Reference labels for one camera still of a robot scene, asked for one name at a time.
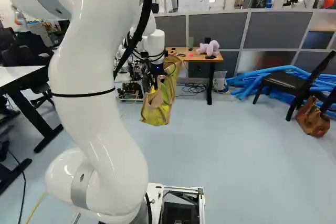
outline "yellow bag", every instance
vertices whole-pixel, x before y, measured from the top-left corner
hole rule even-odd
[[[175,88],[182,61],[177,56],[164,59],[163,68],[167,73],[163,83],[158,79],[157,90],[151,88],[146,93],[141,108],[141,122],[154,126],[169,124],[172,105],[175,101]]]

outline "gray floor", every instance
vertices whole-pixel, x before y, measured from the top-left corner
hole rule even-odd
[[[261,96],[238,102],[204,94],[181,97],[171,123],[153,127],[139,122],[140,104],[120,104],[122,119],[144,152],[150,181],[174,186],[201,186],[206,194],[206,223],[317,224],[336,221],[336,128],[323,139],[307,136],[295,120],[285,121],[286,104]],[[39,109],[52,126],[57,114],[46,103]],[[27,169],[25,223],[45,191],[44,172],[50,161],[72,147],[62,132],[40,154],[33,148],[41,135],[23,116],[10,134],[11,151],[31,157]],[[12,159],[5,162],[15,163]],[[20,177],[0,197],[1,224],[17,223],[23,190]],[[75,212],[48,195],[30,223],[68,224]],[[96,224],[82,218],[80,223]]]

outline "pink stuffed animal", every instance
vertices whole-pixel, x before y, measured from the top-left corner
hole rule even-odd
[[[198,48],[196,51],[198,54],[203,54],[206,52],[208,56],[215,56],[219,54],[219,44],[217,41],[212,40],[209,44],[203,44],[200,43],[200,48]]]

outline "wooden desk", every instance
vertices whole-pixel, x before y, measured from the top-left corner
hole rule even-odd
[[[206,54],[198,54],[196,52],[197,47],[194,47],[192,51],[189,51],[187,47],[173,47],[176,50],[176,53],[182,53],[185,54],[185,57],[179,56],[179,58],[183,61],[187,62],[221,62],[223,61],[223,57],[221,53],[219,53],[215,59],[206,59]],[[168,53],[172,51],[172,47],[167,47]]]
[[[210,71],[209,71],[209,83],[206,89],[206,101],[208,105],[212,105],[212,84],[214,79],[214,72],[215,72],[215,63],[222,62],[223,57],[221,53],[216,55],[215,59],[206,59],[206,54],[198,54],[196,52],[197,48],[193,48],[192,51],[189,51],[187,47],[173,47],[176,50],[176,55],[178,53],[185,54],[184,56],[179,56],[179,58],[186,62],[210,62]],[[175,52],[175,50],[172,49],[172,47],[167,47],[167,51],[169,54],[172,52]]]

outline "white table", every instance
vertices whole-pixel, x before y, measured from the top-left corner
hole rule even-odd
[[[22,87],[35,80],[48,80],[47,66],[0,67],[0,95],[11,97],[22,113],[43,135],[44,139],[35,147],[34,152],[43,150],[63,130],[62,125],[52,129],[32,104],[21,93]]]
[[[16,81],[44,66],[0,67],[0,87]]]

